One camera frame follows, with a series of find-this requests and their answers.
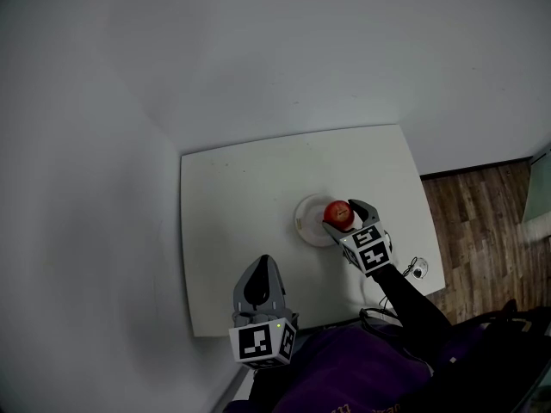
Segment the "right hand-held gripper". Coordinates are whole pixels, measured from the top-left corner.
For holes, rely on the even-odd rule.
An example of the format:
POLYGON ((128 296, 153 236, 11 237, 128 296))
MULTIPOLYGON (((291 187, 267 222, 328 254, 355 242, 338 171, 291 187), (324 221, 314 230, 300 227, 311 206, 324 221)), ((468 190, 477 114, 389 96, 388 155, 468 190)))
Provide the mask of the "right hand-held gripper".
POLYGON ((349 199, 349 205, 361 219, 362 229, 341 230, 331 223, 322 226, 335 243, 340 244, 348 262, 370 276, 392 262, 390 243, 374 206, 355 199, 349 199))

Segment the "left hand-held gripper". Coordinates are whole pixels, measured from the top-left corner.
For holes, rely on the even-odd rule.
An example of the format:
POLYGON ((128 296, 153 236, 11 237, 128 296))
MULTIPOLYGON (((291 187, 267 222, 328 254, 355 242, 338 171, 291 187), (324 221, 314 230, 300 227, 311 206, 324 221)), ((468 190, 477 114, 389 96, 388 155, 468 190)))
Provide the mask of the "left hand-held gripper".
MULTIPOLYGON (((269 255, 258 257, 241 275, 233 291, 236 311, 245 308, 282 311, 285 289, 279 268, 269 255)), ((286 317, 229 329, 234 360, 248 368, 275 368, 290 363, 297 329, 286 317)))

